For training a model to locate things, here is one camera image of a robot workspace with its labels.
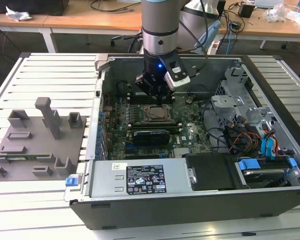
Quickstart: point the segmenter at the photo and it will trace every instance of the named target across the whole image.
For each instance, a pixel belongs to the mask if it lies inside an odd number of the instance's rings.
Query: power supply label
[[[164,166],[127,166],[126,192],[129,195],[166,193]]]

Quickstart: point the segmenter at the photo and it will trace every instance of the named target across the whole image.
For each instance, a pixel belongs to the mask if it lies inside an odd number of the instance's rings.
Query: wooden desk
[[[63,16],[48,16],[43,25],[46,28],[132,30],[139,31],[142,26],[141,4],[130,7],[134,11],[127,13],[105,13],[90,7],[91,1],[70,0]],[[101,2],[103,10],[118,9],[127,3]]]
[[[0,26],[9,27],[41,27],[44,26],[44,21],[48,17],[47,14],[31,14],[32,19],[25,21],[14,21],[9,19],[5,14],[0,14]]]
[[[225,9],[228,9],[229,5],[238,2],[237,0],[227,0]],[[286,4],[292,6],[298,6],[298,0],[285,0]],[[294,11],[297,9],[285,5],[286,8],[290,8]],[[238,13],[239,7],[234,7],[231,11]],[[266,22],[264,19],[264,9],[255,9],[250,18],[243,18],[245,21],[245,28],[237,38],[246,40],[262,40],[262,41],[287,41],[287,42],[300,42],[300,25],[296,22],[286,19],[285,22]],[[229,13],[232,21],[242,23],[242,20],[232,13]],[[218,38],[226,33],[227,25],[226,19],[221,18],[221,28],[219,30]]]
[[[238,0],[227,0],[226,9]],[[285,0],[287,4],[296,6],[298,0]],[[141,5],[132,6],[133,12],[110,14],[90,8],[91,1],[70,0],[63,16],[47,16],[32,14],[33,19],[15,22],[5,14],[0,14],[0,29],[6,32],[34,32],[41,33],[49,53],[58,52],[54,40],[54,33],[63,34],[106,34],[106,35],[134,35],[142,26]],[[127,6],[128,3],[118,3],[116,0],[102,2],[100,8],[104,10],[117,9]],[[232,9],[237,13],[239,7]],[[271,22],[264,20],[265,10],[256,9],[251,18],[245,18],[245,29],[237,38],[243,40],[263,41],[288,41],[300,42],[300,25],[286,20],[286,22]],[[233,21],[241,22],[234,14],[230,13]],[[223,38],[226,32],[226,20],[221,19],[221,28],[215,40]]]

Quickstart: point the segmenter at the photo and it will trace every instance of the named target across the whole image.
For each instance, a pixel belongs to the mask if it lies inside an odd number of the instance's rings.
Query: blue drive latch
[[[258,160],[255,158],[245,158],[238,162],[241,171],[243,170],[252,170],[252,169],[261,169]]]

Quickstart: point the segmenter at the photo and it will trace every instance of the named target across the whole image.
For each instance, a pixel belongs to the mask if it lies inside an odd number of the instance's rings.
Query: blue tab
[[[271,160],[275,159],[275,156],[272,156],[272,147],[273,147],[274,143],[275,143],[275,141],[272,138],[269,138],[269,140],[268,140],[268,146],[266,146],[265,155],[267,157],[270,157]]]
[[[247,169],[247,167],[246,167],[246,165],[245,165],[245,163],[243,161],[238,162],[238,164],[239,164],[239,167],[240,167],[241,171]]]
[[[292,168],[298,166],[298,164],[297,164],[297,162],[296,162],[296,160],[294,158],[290,158],[289,159],[289,163],[290,163],[290,165],[291,165]]]
[[[66,187],[76,187],[78,186],[78,178],[77,177],[67,177],[65,179]]]
[[[262,142],[261,142],[261,153],[266,153],[266,144],[267,144],[267,138],[266,135],[263,136]]]
[[[242,171],[251,169],[261,169],[258,160],[255,158],[242,159],[238,164]]]

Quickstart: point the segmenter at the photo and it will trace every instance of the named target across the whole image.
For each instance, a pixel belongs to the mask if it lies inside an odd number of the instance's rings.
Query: red wire
[[[256,133],[253,133],[253,132],[242,132],[242,133],[240,133],[240,134],[236,137],[236,139],[235,139],[234,142],[233,142],[233,145],[236,144],[236,142],[239,140],[240,136],[243,135],[243,134],[245,134],[245,135],[251,134],[251,135],[253,135],[253,136],[257,136],[260,140],[262,140],[262,138],[261,138],[258,134],[256,134]]]

